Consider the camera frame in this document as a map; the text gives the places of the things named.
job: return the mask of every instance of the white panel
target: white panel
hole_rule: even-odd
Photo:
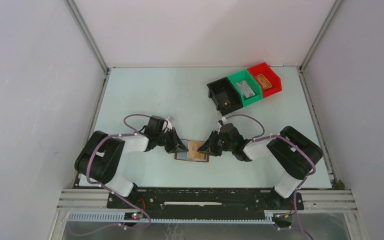
[[[0,240],[46,239],[102,81],[63,0],[0,1]]]
[[[334,0],[77,0],[110,67],[298,66]]]
[[[305,76],[339,176],[384,240],[384,1],[345,1]]]
[[[207,83],[242,70],[242,67],[113,68],[99,110],[95,130],[108,134],[131,133],[123,118],[140,113],[163,118],[173,116],[181,139],[205,141],[218,130],[221,114],[208,98]],[[235,113],[248,114],[264,124],[266,136],[293,126],[317,143],[317,136],[295,67],[274,67],[282,79],[282,91],[246,106]],[[146,117],[127,121],[136,128]],[[244,117],[229,119],[244,138],[261,128]],[[330,188],[323,160],[304,188]],[[238,161],[230,152],[211,156],[208,163],[175,160],[163,147],[148,152],[122,154],[117,173],[141,187],[271,188],[285,170],[273,155],[251,162]],[[80,186],[87,186],[84,176]]]

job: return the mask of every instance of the plastic storage bin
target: plastic storage bin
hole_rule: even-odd
[[[282,83],[281,78],[276,75],[276,73],[270,68],[270,66],[263,62],[258,65],[252,66],[247,69],[248,72],[252,75],[252,77],[257,81],[257,83],[261,86],[262,97],[267,98],[270,95],[278,93],[282,91]],[[259,79],[259,75],[263,75],[271,84],[271,87],[264,89],[263,83]]]
[[[222,116],[242,108],[241,95],[227,77],[208,83],[206,86],[208,97],[212,99]]]
[[[242,105],[244,107],[263,99],[262,87],[247,70],[239,71],[227,76],[227,78],[236,89],[236,91],[240,94],[240,99],[242,100]],[[245,81],[249,85],[255,94],[254,96],[247,97],[244,95],[243,91],[238,86],[238,84],[242,81]]]

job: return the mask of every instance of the orange object in red bin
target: orange object in red bin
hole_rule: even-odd
[[[262,98],[282,91],[281,78],[263,62],[258,65],[249,67],[248,72],[254,77],[262,89]]]

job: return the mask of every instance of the white table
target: white table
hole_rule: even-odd
[[[103,96],[95,131],[108,134],[131,133],[123,124],[129,114],[141,113],[163,118],[174,117],[181,139],[205,141],[218,129],[222,117],[208,98],[207,83],[233,74],[243,67],[169,67],[113,68]],[[282,82],[282,91],[235,111],[258,119],[266,135],[277,134],[293,126],[318,144],[310,111],[295,67],[273,67]],[[132,117],[129,124],[140,129],[146,117]],[[261,128],[244,117],[230,119],[244,138],[261,133]],[[331,188],[325,162],[316,165],[317,172],[308,178],[304,188]],[[284,169],[273,156],[251,162],[238,161],[230,152],[211,156],[208,163],[174,159],[163,147],[149,152],[123,154],[117,169],[140,187],[196,188],[271,188]],[[85,176],[79,186],[89,186]]]

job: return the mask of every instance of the white wall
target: white wall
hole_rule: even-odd
[[[76,0],[110,67],[298,66],[335,0]]]
[[[384,1],[345,1],[305,77],[369,238],[384,239]]]
[[[63,0],[0,0],[0,240],[46,238],[102,80]]]

